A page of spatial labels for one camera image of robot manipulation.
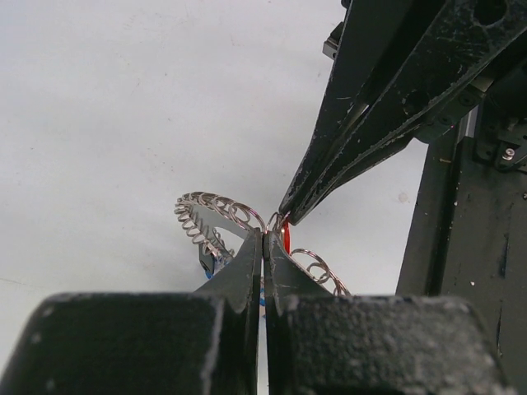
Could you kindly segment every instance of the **screw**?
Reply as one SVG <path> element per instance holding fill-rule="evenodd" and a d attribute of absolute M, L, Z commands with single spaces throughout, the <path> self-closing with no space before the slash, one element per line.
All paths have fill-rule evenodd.
<path fill-rule="evenodd" d="M 504 160 L 512 160 L 512 158 L 514 158 L 514 155 L 515 155 L 515 151 L 512 148 L 507 148 L 502 158 Z"/>

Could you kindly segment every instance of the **red ring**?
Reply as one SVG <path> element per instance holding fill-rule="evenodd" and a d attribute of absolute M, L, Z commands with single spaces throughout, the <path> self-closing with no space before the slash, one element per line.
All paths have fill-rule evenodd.
<path fill-rule="evenodd" d="M 283 248 L 287 253 L 291 253 L 291 235 L 289 234 L 289 221 L 283 222 Z"/>

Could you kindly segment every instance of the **silver coil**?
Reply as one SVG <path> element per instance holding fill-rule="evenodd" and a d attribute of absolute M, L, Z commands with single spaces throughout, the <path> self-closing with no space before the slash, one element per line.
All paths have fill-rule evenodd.
<path fill-rule="evenodd" d="M 209 210 L 213 210 L 227 220 L 234 222 L 244 230 L 250 231 L 254 229 L 254 226 L 252 225 L 254 223 L 265 233 L 268 233 L 269 231 L 279 231 L 283 238 L 283 229 L 287 220 L 287 215 L 283 216 L 280 213 L 275 212 L 266 225 L 258 212 L 243 203 L 236 202 L 228 197 L 219 196 L 214 193 L 186 193 L 177 200 L 174 213 L 178 216 L 178 221 L 181 223 L 187 236 L 191 238 L 192 243 L 201 245 L 204 253 L 212 254 L 218 261 L 220 267 L 225 266 L 233 259 L 235 251 L 233 249 L 227 249 L 219 232 L 217 232 L 215 228 L 210 229 L 209 225 L 205 224 L 202 218 L 199 218 L 198 213 L 193 210 L 194 205 L 203 206 Z M 329 269 L 328 264 L 319 255 L 309 249 L 295 249 L 290 254 L 291 258 L 298 253 L 309 255 L 315 260 L 315 262 L 310 264 L 307 268 L 304 268 L 293 259 L 293 262 L 296 263 L 296 265 L 298 265 L 298 267 L 306 274 L 312 277 L 313 281 L 323 285 L 331 280 L 334 284 L 334 295 L 351 295 L 343 282 L 331 271 L 331 269 Z M 312 272 L 316 267 L 323 270 L 323 273 L 320 276 L 316 276 Z"/>
<path fill-rule="evenodd" d="M 309 255 L 312 257 L 315 262 L 310 264 L 306 271 L 310 274 L 311 277 L 313 277 L 313 280 L 318 284 L 324 284 L 331 280 L 333 284 L 335 285 L 335 288 L 333 290 L 334 295 L 338 296 L 351 296 L 351 293 L 349 290 L 347 290 L 344 283 L 333 273 L 333 271 L 329 268 L 328 264 L 316 253 L 313 251 L 310 251 L 309 249 L 294 249 L 291 251 L 291 258 L 296 253 L 303 253 L 304 255 Z M 316 276 L 312 269 L 314 267 L 318 267 L 319 269 L 322 269 L 324 272 L 320 276 Z"/>

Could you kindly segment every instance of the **coiled wire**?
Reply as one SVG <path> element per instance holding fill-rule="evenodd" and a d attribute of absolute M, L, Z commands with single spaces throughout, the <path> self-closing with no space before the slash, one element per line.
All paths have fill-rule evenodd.
<path fill-rule="evenodd" d="M 226 248 L 225 242 L 216 229 L 211 229 L 212 234 L 214 235 L 213 239 L 209 239 L 205 236 L 210 231 L 209 225 L 203 223 L 203 219 L 199 218 L 197 213 L 193 212 L 192 206 L 194 204 L 214 210 L 224 216 L 227 220 L 235 222 L 238 226 L 248 231 L 254 228 L 251 223 L 255 222 L 258 223 L 260 229 L 265 230 L 266 233 L 270 230 L 280 231 L 283 240 L 283 229 L 287 216 L 275 212 L 266 225 L 258 212 L 243 203 L 236 202 L 228 197 L 223 197 L 214 193 L 186 193 L 177 200 L 174 213 L 178 216 L 178 221 L 181 222 L 181 227 L 185 230 L 187 236 L 191 238 L 192 243 L 201 245 L 204 253 L 212 254 L 212 256 L 214 256 L 219 262 L 220 267 L 228 264 L 233 259 L 235 251 Z M 307 268 L 304 268 L 293 258 L 293 255 L 299 253 L 312 257 L 315 262 L 310 264 Z M 335 286 L 333 290 L 334 295 L 351 295 L 343 282 L 331 271 L 328 264 L 313 251 L 310 251 L 309 249 L 295 249 L 291 251 L 290 256 L 293 262 L 312 277 L 313 281 L 316 283 L 322 285 L 331 280 Z M 321 269 L 323 273 L 316 276 L 312 272 L 315 268 Z"/>

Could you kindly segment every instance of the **dust speck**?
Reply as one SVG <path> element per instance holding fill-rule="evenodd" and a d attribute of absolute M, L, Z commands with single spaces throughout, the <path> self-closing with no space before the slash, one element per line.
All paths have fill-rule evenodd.
<path fill-rule="evenodd" d="M 49 317 L 53 313 L 53 307 L 48 307 L 42 312 L 42 317 Z"/>
<path fill-rule="evenodd" d="M 399 194 L 398 199 L 399 199 L 399 201 L 401 203 L 408 203 L 409 197 L 408 197 L 408 194 L 406 192 L 401 192 Z"/>
<path fill-rule="evenodd" d="M 42 341 L 42 336 L 40 335 L 40 333 L 33 333 L 33 335 L 31 336 L 31 343 L 33 344 L 37 344 L 37 343 L 40 343 Z"/>

